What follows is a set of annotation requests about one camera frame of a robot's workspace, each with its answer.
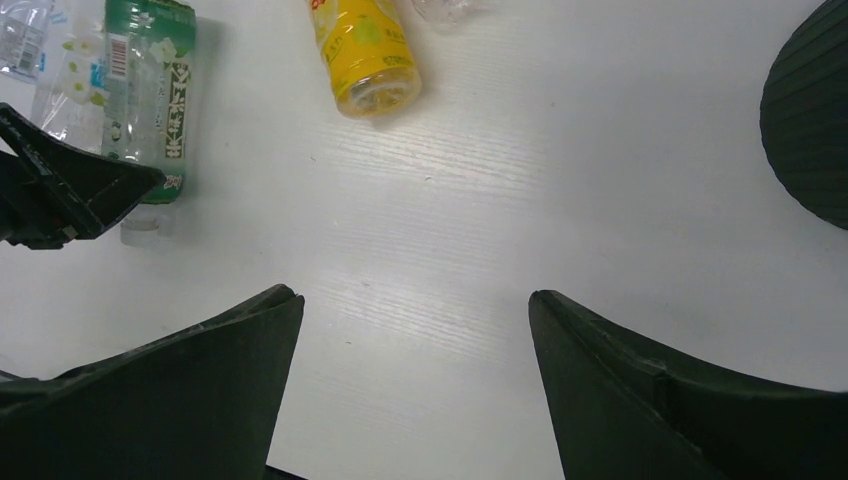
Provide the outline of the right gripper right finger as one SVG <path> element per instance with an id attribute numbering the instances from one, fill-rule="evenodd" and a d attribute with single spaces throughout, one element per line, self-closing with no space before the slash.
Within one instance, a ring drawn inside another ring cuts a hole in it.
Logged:
<path id="1" fill-rule="evenodd" d="M 723 368 L 553 290 L 529 324 L 569 479 L 843 479 L 847 396 Z"/>

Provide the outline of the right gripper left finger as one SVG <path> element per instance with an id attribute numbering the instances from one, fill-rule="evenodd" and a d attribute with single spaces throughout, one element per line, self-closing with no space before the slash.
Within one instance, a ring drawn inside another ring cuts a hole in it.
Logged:
<path id="1" fill-rule="evenodd" d="M 305 300 L 273 286 L 55 378 L 1 385 L 5 479 L 283 479 L 267 459 Z"/>

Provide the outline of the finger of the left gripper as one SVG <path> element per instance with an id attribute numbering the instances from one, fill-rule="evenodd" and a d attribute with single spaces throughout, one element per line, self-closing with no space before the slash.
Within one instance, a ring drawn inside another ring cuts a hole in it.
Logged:
<path id="1" fill-rule="evenodd" d="M 93 240 L 120 223 L 160 186 L 154 167 L 68 145 L 1 105 L 1 240 L 55 250 Z"/>

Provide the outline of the clear bottle white blue label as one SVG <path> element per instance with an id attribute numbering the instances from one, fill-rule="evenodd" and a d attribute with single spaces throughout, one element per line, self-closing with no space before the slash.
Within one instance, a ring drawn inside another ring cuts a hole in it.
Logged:
<path id="1" fill-rule="evenodd" d="M 3 1 L 1 100 L 51 136 L 98 153 L 104 105 L 105 3 Z"/>

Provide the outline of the green tea bottle white cap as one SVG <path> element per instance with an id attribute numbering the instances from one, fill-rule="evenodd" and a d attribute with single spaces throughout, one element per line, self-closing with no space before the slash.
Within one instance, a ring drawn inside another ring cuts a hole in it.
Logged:
<path id="1" fill-rule="evenodd" d="M 196 14 L 178 1 L 108 1 L 104 28 L 102 152 L 164 175 L 119 227 L 123 244 L 147 247 L 171 234 L 185 183 Z"/>

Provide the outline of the yellow juice bottle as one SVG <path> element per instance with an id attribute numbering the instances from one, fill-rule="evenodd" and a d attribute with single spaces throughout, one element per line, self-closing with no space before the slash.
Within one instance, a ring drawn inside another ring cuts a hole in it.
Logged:
<path id="1" fill-rule="evenodd" d="M 310 0 L 306 6 L 342 115 L 387 115 L 417 99 L 421 77 L 395 2 Z"/>

